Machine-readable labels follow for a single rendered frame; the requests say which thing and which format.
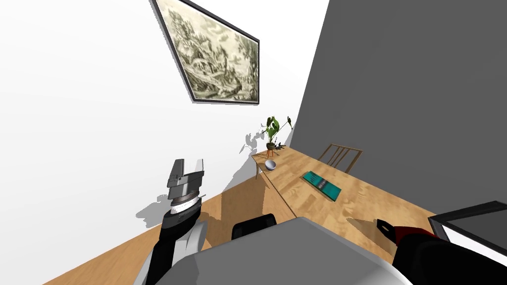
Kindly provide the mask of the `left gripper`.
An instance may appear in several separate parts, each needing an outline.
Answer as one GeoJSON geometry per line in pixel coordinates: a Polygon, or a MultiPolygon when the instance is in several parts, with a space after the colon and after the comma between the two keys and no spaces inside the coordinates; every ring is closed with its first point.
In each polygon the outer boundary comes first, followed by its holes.
{"type": "Polygon", "coordinates": [[[204,177],[203,159],[196,161],[195,172],[184,175],[185,159],[176,159],[173,163],[167,183],[168,199],[176,199],[198,191],[204,177]]]}

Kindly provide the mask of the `green potted plant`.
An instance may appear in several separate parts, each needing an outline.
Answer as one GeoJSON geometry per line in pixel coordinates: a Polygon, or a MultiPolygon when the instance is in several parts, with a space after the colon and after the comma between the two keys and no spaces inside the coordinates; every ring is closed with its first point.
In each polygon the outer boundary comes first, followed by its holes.
{"type": "Polygon", "coordinates": [[[286,122],[280,126],[280,123],[275,118],[275,116],[271,116],[267,118],[266,127],[261,132],[261,134],[266,134],[268,136],[268,142],[266,143],[266,156],[269,158],[275,154],[275,149],[279,149],[282,147],[281,143],[277,143],[277,134],[279,131],[286,125],[289,125],[291,129],[293,129],[292,119],[287,117],[286,122]]]}

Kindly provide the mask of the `black framed landscape picture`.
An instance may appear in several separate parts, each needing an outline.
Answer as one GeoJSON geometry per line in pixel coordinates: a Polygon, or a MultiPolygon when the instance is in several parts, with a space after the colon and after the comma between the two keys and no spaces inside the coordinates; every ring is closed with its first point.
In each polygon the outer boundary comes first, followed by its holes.
{"type": "Polygon", "coordinates": [[[258,105],[260,41],[190,0],[149,0],[192,101],[258,105]]]}

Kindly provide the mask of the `wooden table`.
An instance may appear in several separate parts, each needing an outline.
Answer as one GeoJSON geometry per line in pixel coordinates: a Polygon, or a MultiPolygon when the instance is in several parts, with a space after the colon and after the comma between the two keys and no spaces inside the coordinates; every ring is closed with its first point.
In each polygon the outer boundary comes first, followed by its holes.
{"type": "Polygon", "coordinates": [[[389,263],[396,246],[377,229],[378,219],[432,231],[431,212],[294,149],[287,147],[272,157],[273,171],[265,166],[266,152],[252,158],[295,216],[308,218],[389,263]],[[304,181],[309,171],[341,189],[336,201],[304,181]]]}

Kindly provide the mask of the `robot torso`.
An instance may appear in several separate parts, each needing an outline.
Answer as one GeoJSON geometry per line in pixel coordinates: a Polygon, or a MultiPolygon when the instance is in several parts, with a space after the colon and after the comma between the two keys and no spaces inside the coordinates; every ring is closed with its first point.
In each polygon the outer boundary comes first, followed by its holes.
{"type": "Polygon", "coordinates": [[[156,285],[412,285],[397,269],[298,217],[189,255],[156,285]]]}

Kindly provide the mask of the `teal book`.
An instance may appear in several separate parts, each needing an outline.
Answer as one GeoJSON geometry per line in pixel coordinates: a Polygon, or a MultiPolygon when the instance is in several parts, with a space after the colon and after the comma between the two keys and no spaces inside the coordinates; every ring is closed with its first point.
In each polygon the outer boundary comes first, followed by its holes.
{"type": "Polygon", "coordinates": [[[339,187],[325,180],[313,171],[308,171],[305,173],[303,175],[303,179],[318,191],[320,191],[324,196],[329,198],[331,201],[336,201],[341,192],[341,189],[339,187]]]}

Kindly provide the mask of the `wooden chair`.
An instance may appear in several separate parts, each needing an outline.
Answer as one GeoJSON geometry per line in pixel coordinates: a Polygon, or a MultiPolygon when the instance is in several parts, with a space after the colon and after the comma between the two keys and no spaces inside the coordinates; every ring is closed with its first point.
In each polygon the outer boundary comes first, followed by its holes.
{"type": "Polygon", "coordinates": [[[348,154],[351,152],[355,152],[355,156],[351,159],[350,163],[344,170],[345,174],[349,174],[351,169],[354,167],[360,156],[363,154],[363,150],[347,147],[343,145],[338,145],[331,143],[326,147],[326,149],[323,151],[323,153],[319,156],[317,159],[318,161],[325,162],[325,164],[332,166],[333,168],[338,169],[339,164],[347,157],[348,154]],[[325,162],[323,159],[328,154],[329,151],[334,150],[333,154],[329,157],[329,160],[325,162]]]}

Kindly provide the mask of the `black framed grey panel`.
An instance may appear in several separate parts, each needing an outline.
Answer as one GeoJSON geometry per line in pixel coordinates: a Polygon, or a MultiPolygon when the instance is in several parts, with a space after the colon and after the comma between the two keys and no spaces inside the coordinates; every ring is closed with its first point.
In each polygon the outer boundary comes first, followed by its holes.
{"type": "Polygon", "coordinates": [[[491,201],[428,220],[436,236],[507,266],[507,204],[491,201]]]}

